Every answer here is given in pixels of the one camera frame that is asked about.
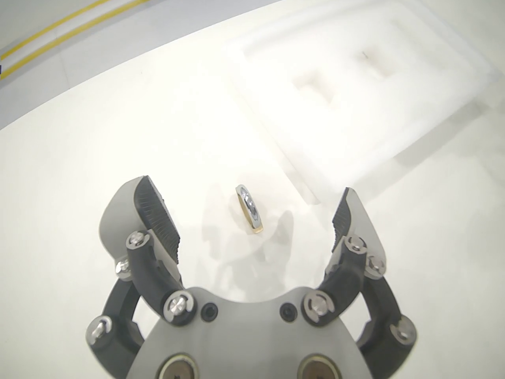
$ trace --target silver ring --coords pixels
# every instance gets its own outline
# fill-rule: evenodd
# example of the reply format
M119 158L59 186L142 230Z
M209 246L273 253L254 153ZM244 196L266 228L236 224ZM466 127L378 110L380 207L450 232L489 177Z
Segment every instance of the silver ring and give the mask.
M247 218L253 232L259 233L260 231L263 231L260 214L258 213L258 209L256 208L247 188L244 185L238 185L238 187L235 188L235 191L237 191L238 201L240 202L245 218Z

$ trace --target yellow floor line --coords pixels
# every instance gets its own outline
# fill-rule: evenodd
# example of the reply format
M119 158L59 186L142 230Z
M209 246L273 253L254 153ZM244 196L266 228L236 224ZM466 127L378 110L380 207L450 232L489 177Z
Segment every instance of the yellow floor line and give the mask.
M43 45L39 49L37 49L35 52L32 52L25 58L22 58L22 60L16 62L14 65L12 65L9 69L2 71L2 74L0 75L0 79L5 79L7 78L10 74L14 73L16 70L19 68L22 68L25 66L27 63L33 61L35 58L40 56L41 54L44 54L45 52L51 50L52 48L60 45L61 43L65 42L66 40L76 36L77 34L90 29L93 26L96 26L97 24L108 20L114 16L117 16L118 14L124 13L125 11L132 9L133 7L139 6L140 4L144 4L145 2L148 2L151 0L134 0L132 2L129 2L121 7L118 7L117 9L114 9L112 11L109 11L108 13L102 14L101 16L98 16L97 18L82 24L79 27L76 27L75 29L69 31L68 33L65 33L61 35L59 38L56 38L55 40L47 43L46 45Z
M18 43L17 45L11 47L11 49L9 49L7 52L5 52L4 54L0 55L0 60L2 59L5 59L7 58L7 56L9 55L12 55L14 52L18 51L19 49L21 49L22 47L26 46L27 44L29 44L30 42L33 42L33 40L39 38L40 36L44 35L45 33L53 30L53 29L56 29L56 27L58 27L59 25L62 25L63 23L69 21L69 20L72 20L73 18L76 18L77 16L81 15L82 13L85 13L86 11L89 11L91 9L94 9L95 7L98 7L99 5L103 4L104 2L108 2L110 0L98 0L98 1L95 1L94 3L72 13L72 14L69 14L68 16L62 18L61 20L58 20L56 23L53 23L52 25L46 27L45 29L43 30L40 30L40 32L37 32L36 34L34 34L33 36L30 36L29 38L23 40L22 42Z

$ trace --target floor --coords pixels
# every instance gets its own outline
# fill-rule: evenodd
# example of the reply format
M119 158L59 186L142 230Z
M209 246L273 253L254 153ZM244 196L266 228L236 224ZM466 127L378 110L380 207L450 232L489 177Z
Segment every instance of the floor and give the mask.
M47 13L48 19L43 20L38 17L36 0L30 0L26 6L27 1L11 0L10 11L2 8L2 18L9 20L11 16L16 20L13 16L19 10L12 8L15 6L27 7L44 26L48 20L54 20L56 11ZM139 54L276 1L279 0L154 0L112 18L52 49L2 81L0 129L69 88Z

